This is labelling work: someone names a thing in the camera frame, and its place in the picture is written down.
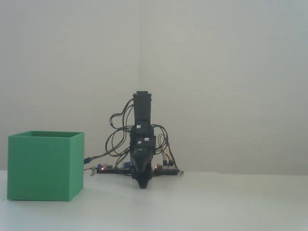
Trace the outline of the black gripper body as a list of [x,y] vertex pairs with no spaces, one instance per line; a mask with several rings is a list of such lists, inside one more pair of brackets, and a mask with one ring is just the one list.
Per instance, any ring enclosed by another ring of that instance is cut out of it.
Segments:
[[156,136],[144,137],[142,135],[130,136],[130,152],[148,150],[151,155],[156,152]]

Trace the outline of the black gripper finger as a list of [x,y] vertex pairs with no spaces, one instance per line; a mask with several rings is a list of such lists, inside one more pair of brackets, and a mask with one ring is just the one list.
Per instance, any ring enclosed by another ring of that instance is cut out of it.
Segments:
[[135,148],[130,152],[130,161],[131,161],[131,174],[132,178],[135,179],[141,189],[144,189],[144,158],[143,158],[143,149]]
[[144,150],[144,173],[143,173],[143,188],[145,189],[152,179],[152,159],[153,153],[151,150]]

